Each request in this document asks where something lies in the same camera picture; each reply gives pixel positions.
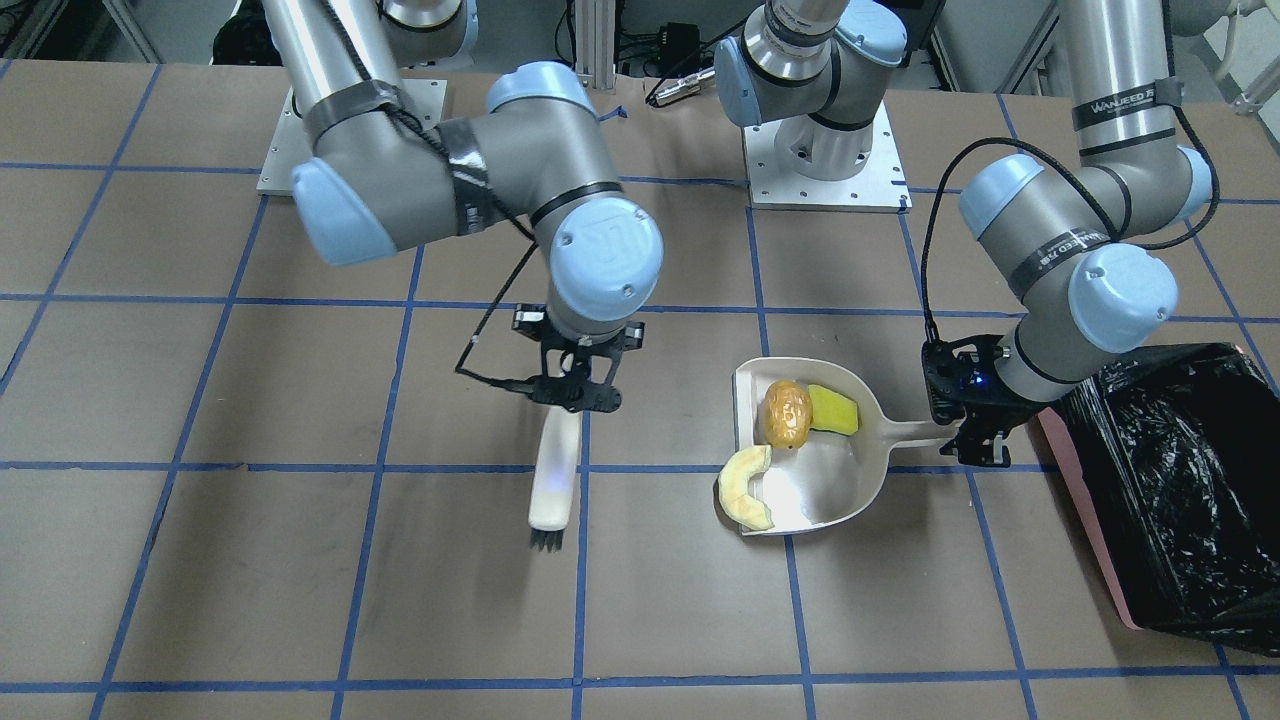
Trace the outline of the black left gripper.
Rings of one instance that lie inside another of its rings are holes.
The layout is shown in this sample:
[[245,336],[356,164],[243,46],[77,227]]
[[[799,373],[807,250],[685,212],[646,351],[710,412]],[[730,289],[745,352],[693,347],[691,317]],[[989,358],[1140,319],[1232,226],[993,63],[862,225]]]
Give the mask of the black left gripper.
[[950,441],[950,455],[973,468],[1010,468],[1010,427],[1021,423],[1021,397],[998,377],[997,361],[1011,351],[998,334],[955,341],[925,340],[922,370],[932,419],[938,425],[963,420]]

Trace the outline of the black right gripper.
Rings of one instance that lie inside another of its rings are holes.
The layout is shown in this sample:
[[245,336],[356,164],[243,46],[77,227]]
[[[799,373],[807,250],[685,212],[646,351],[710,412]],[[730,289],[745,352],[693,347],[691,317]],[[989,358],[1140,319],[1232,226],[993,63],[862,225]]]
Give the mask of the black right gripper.
[[621,359],[645,340],[645,323],[631,320],[612,338],[584,345],[561,334],[544,306],[517,306],[513,331],[538,342],[541,359],[540,373],[516,380],[513,392],[570,413],[617,411],[622,393],[614,377]]

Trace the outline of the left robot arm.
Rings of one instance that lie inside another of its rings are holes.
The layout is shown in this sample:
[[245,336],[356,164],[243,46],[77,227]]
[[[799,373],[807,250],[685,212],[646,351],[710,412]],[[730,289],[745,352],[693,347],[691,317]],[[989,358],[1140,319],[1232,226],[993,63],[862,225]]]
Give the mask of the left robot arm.
[[[1220,190],[1190,127],[1171,53],[1225,1],[1062,1],[1062,42],[1080,167],[1020,143],[977,173],[963,219],[1025,309],[1004,336],[940,338],[925,319],[922,365],[931,413],[959,424],[942,454],[1005,468],[1010,430],[1144,343],[1178,304],[1152,234]],[[780,123],[776,147],[797,173],[845,179],[863,164],[874,114],[908,50],[901,19],[876,1],[767,1],[716,44],[721,106],[753,128]]]

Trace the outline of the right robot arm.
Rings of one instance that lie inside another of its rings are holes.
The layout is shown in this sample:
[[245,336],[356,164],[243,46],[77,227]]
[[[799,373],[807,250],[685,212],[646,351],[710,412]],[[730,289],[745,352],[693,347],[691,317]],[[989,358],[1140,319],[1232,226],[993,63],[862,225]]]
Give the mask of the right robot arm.
[[549,290],[544,305],[521,307],[515,329],[559,360],[486,384],[571,413],[613,413],[616,369],[643,345],[634,314],[664,259],[659,227],[626,196],[593,102],[563,64],[500,76],[481,117],[425,117],[401,72],[465,51],[472,9],[264,4],[310,145],[291,195],[317,254],[337,266],[526,217],[521,232],[547,260]]

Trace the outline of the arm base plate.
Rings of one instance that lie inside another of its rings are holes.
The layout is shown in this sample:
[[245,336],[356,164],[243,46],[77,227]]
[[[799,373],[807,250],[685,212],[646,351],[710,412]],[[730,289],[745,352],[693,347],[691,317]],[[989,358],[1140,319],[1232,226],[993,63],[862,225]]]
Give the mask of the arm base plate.
[[[399,85],[408,99],[410,110],[426,128],[435,126],[449,109],[449,82],[443,78],[403,79]],[[381,113],[370,111],[340,123],[314,142],[305,119],[294,110],[294,92],[288,90],[276,114],[275,128],[268,142],[262,168],[256,184],[262,196],[291,197],[292,172],[310,160],[314,150],[332,160],[335,155],[351,155],[375,149],[380,137],[392,132],[392,122]]]
[[810,117],[750,126],[742,150],[755,209],[901,214],[913,206],[883,102],[870,126],[849,132]]

